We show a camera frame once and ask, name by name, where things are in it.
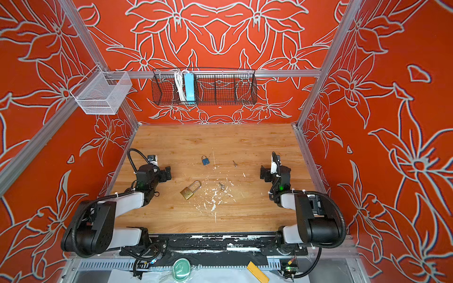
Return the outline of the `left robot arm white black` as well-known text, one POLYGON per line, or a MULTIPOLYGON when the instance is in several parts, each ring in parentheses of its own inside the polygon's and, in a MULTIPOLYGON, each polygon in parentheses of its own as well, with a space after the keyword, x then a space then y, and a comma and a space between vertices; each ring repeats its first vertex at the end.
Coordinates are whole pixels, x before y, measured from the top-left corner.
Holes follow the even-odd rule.
POLYGON ((90 258, 119 250, 122 255, 138 260, 152 258, 152 250, 160 252, 159 245, 150 240, 147 228, 115 226, 118 217, 148 205, 159 196, 158 185, 172 179, 171 167, 161 169, 157 156, 146 156, 138 149, 130 148, 126 153, 128 160, 132 160, 133 152, 145 161, 140 167, 131 162, 135 181, 122 193, 81 202, 64 232, 60 244, 62 251, 90 258))

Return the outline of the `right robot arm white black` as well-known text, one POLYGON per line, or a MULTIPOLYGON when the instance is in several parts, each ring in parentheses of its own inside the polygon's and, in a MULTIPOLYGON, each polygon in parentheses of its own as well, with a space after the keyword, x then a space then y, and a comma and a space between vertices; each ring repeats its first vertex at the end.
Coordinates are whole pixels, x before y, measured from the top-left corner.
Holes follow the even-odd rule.
POLYGON ((296 213, 296 224, 282 226, 276 243, 337 248, 346 239, 346 221, 340 208, 327 194, 295 190, 290 183, 291 169, 283 166, 276 152, 270 167, 260 168, 260 179, 271 183, 269 199, 277 206, 296 213))

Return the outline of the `small blue padlock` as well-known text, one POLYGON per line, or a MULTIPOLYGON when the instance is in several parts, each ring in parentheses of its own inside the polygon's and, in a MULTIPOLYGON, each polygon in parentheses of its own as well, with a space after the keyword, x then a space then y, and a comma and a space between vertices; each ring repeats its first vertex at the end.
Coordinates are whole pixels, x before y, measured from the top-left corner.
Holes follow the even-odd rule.
POLYGON ((204 166, 207 166, 207 165, 210 164, 210 160, 208 159, 207 156, 202 156, 201 160, 202 160, 202 164, 203 164, 204 166))

